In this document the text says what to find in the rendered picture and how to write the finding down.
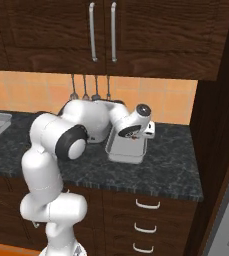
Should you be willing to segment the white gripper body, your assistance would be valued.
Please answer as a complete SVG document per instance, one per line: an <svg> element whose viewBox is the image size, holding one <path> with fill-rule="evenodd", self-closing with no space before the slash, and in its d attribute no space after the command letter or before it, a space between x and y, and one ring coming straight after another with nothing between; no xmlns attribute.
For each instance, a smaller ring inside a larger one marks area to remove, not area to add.
<svg viewBox="0 0 229 256"><path fill-rule="evenodd" d="M145 138L153 139L155 137L155 123L150 121L147 128L143 131L142 135Z"/></svg>

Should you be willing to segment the grey hanging kitchen tool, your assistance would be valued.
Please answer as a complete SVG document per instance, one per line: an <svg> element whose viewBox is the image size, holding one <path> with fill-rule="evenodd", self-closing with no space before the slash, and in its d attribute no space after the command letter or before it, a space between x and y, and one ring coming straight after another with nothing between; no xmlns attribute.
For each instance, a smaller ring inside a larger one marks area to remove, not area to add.
<svg viewBox="0 0 229 256"><path fill-rule="evenodd" d="M83 95L82 99L90 101L90 96L87 93L86 74L83 74L83 83L84 83L84 95Z"/></svg>
<svg viewBox="0 0 229 256"><path fill-rule="evenodd" d="M101 96L100 96L100 94L98 92L98 76L95 75L94 79L95 79L95 94L92 95L92 97L91 97L92 101L101 99Z"/></svg>
<svg viewBox="0 0 229 256"><path fill-rule="evenodd" d="M110 94L110 76L106 76L107 79L107 94L106 94L106 99L111 100L111 94Z"/></svg>
<svg viewBox="0 0 229 256"><path fill-rule="evenodd" d="M79 96L76 92L76 87L75 87L75 77L74 74L71 74L71 81L72 81L72 93L70 94L70 100L75 100L75 99L79 99Z"/></svg>

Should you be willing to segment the dark wood tall side panel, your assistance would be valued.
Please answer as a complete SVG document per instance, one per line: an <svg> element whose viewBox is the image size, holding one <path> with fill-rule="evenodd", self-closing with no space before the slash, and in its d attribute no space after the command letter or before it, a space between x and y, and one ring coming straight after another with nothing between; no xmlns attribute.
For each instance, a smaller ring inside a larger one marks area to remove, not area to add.
<svg viewBox="0 0 229 256"><path fill-rule="evenodd" d="M204 200L197 204L184 255L202 256L229 181L229 32L217 80L198 83L190 130Z"/></svg>

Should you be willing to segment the dark wood drawer front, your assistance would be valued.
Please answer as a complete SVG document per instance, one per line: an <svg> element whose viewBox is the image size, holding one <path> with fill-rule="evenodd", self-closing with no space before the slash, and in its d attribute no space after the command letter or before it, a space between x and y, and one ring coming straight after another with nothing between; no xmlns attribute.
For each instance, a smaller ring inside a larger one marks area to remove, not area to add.
<svg viewBox="0 0 229 256"><path fill-rule="evenodd" d="M133 243L138 247L149 248L154 246L151 254L138 253L133 250ZM169 242L143 241L126 236L110 236L106 238L107 256L183 256L184 246Z"/></svg>
<svg viewBox="0 0 229 256"><path fill-rule="evenodd" d="M138 232L134 229L134 223L144 229L153 229L157 226L157 232L154 234L146 234ZM115 231L126 233L134 233L143 235L146 238L164 238L176 239L179 241L187 240L189 233L189 225L180 223L174 219L149 219L131 216L128 214L114 214L105 218L105 225Z"/></svg>
<svg viewBox="0 0 229 256"><path fill-rule="evenodd" d="M158 210L139 208L135 204L135 199L140 203L156 205L159 201L161 206ZM163 197L154 197L125 192L103 191L104 206L122 211L134 212L135 214L146 214L149 217L167 216L173 218L192 218L194 216L197 203L189 200L178 200Z"/></svg>

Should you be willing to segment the dark wood base cupboard door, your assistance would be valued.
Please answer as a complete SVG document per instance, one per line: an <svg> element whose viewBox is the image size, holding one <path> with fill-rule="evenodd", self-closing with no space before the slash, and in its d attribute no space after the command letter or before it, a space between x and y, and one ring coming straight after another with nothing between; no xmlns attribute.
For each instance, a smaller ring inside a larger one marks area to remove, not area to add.
<svg viewBox="0 0 229 256"><path fill-rule="evenodd" d="M88 211L85 218L74 226L75 236L86 249L88 256L104 256L105 238L101 191L72 185L65 185L64 191L85 197Z"/></svg>
<svg viewBox="0 0 229 256"><path fill-rule="evenodd" d="M0 176L0 244L27 246L29 238L19 213L16 196L7 179Z"/></svg>

